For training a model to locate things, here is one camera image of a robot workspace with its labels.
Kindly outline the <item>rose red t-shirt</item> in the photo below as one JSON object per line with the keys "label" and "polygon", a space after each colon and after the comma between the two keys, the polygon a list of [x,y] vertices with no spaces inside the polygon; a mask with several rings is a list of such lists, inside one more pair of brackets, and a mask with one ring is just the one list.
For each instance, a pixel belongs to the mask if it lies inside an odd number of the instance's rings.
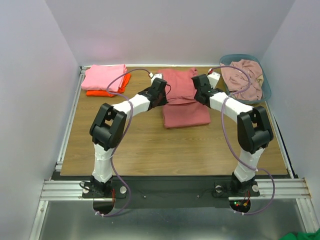
{"label": "rose red t-shirt", "polygon": [[208,108],[195,100],[196,89],[192,77],[198,75],[196,68],[158,71],[167,81],[167,104],[162,108],[163,124],[166,129],[207,125],[211,123]]}

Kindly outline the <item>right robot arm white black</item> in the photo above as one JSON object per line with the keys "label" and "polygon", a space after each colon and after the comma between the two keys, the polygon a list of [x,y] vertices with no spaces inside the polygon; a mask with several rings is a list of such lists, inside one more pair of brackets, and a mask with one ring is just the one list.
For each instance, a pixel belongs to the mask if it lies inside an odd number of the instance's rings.
{"label": "right robot arm white black", "polygon": [[[222,90],[212,88],[208,75],[201,74],[191,79],[196,90],[194,99],[210,109],[220,111],[225,140],[238,161],[227,191],[235,195],[249,192],[251,196],[259,196],[259,187],[255,181],[256,172],[259,171],[257,165],[262,153],[274,138],[266,109],[262,106],[246,105],[227,96]],[[236,123],[239,156],[229,142],[225,130],[225,116]]]}

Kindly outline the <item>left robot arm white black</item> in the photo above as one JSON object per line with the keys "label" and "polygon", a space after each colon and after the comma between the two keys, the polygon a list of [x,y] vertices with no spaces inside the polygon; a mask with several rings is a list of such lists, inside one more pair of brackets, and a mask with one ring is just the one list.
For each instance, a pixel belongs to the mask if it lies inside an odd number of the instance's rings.
{"label": "left robot arm white black", "polygon": [[79,184],[83,198],[101,199],[114,194],[112,158],[115,149],[134,116],[167,104],[167,84],[163,75],[157,73],[151,78],[151,86],[131,99],[114,105],[101,105],[89,130],[95,151],[94,168],[90,181]]}

